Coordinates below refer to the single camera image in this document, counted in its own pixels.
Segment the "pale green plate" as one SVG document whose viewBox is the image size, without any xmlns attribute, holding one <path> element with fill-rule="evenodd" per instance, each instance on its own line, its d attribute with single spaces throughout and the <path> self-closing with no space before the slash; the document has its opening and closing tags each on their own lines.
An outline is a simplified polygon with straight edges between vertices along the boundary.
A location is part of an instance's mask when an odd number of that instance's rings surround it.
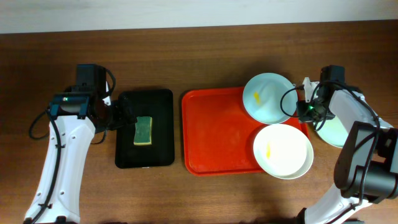
<svg viewBox="0 0 398 224">
<path fill-rule="evenodd" d="M 344 146 L 348 137 L 347 130 L 336 116 L 331 120 L 326 120 L 323 127 L 316 133 L 326 143 L 338 148 Z"/>
</svg>

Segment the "white plate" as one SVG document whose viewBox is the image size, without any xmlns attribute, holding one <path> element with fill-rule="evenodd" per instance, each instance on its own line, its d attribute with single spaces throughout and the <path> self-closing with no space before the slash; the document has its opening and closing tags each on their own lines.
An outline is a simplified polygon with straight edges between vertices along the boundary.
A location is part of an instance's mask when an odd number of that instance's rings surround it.
<svg viewBox="0 0 398 224">
<path fill-rule="evenodd" d="M 252 150 L 262 170 L 284 180 L 305 175 L 314 159 L 309 138 L 297 128 L 286 124 L 262 128 L 254 138 Z"/>
</svg>

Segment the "light blue plate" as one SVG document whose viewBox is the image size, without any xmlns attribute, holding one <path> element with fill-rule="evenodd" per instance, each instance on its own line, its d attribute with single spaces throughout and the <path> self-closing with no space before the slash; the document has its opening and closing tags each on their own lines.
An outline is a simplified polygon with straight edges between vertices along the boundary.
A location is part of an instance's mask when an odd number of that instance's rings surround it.
<svg viewBox="0 0 398 224">
<path fill-rule="evenodd" d="M 244 87 L 244 108 L 260 123 L 283 123 L 296 111 L 296 102 L 299 98 L 294 88 L 295 86 L 282 75 L 276 73 L 256 75 Z"/>
</svg>

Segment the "green yellow sponge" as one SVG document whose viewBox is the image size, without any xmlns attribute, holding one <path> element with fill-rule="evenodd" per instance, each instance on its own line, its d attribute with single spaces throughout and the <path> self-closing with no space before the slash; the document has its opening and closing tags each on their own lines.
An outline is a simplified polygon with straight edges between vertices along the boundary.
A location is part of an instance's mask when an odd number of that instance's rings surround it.
<svg viewBox="0 0 398 224">
<path fill-rule="evenodd" d="M 140 116 L 137 117 L 135 124 L 134 145 L 148 146 L 152 144 L 152 117 Z"/>
</svg>

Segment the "black plastic tray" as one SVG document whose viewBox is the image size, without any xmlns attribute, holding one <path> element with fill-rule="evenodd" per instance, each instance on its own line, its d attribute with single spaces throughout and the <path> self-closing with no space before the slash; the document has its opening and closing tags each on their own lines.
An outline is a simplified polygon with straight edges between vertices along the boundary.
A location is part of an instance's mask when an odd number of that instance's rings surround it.
<svg viewBox="0 0 398 224">
<path fill-rule="evenodd" d="M 120 169 L 169 166 L 174 162 L 173 93 L 169 89 L 125 91 L 119 99 L 132 106 L 137 118 L 150 117 L 150 144 L 135 143 L 140 122 L 117 130 L 115 164 Z"/>
</svg>

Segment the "red plastic tray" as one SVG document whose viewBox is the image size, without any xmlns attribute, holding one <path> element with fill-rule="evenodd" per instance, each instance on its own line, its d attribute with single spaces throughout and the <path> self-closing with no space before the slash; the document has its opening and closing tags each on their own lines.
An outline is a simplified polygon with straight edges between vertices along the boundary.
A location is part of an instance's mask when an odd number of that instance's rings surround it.
<svg viewBox="0 0 398 224">
<path fill-rule="evenodd" d="M 188 91 L 182 98 L 185 167 L 197 176 L 250 174 L 263 169 L 253 153 L 265 128 L 243 105 L 243 87 Z"/>
</svg>

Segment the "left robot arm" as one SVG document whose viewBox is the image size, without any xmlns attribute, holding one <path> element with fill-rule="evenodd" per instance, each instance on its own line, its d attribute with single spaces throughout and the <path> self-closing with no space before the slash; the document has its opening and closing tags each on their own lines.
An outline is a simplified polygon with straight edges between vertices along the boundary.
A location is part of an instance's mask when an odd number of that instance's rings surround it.
<svg viewBox="0 0 398 224">
<path fill-rule="evenodd" d="M 39 186 L 24 223 L 79 223 L 79 198 L 88 149 L 97 133 L 137 122 L 126 98 L 111 100 L 116 79 L 101 65 L 79 64 L 76 83 L 44 110 L 49 145 Z"/>
</svg>

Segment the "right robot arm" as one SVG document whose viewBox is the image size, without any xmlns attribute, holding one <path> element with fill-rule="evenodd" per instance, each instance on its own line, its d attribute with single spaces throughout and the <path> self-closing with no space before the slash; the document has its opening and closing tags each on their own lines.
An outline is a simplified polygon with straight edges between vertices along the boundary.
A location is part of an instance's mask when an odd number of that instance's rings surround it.
<svg viewBox="0 0 398 224">
<path fill-rule="evenodd" d="M 321 130 L 338 118 L 348 137 L 334 169 L 334 183 L 314 205 L 303 208 L 296 223 L 344 223 L 362 208 L 397 198 L 397 129 L 366 103 L 363 92 L 345 83 L 341 66 L 323 67 L 320 79 L 306 78 L 299 90 L 296 117 Z"/>
</svg>

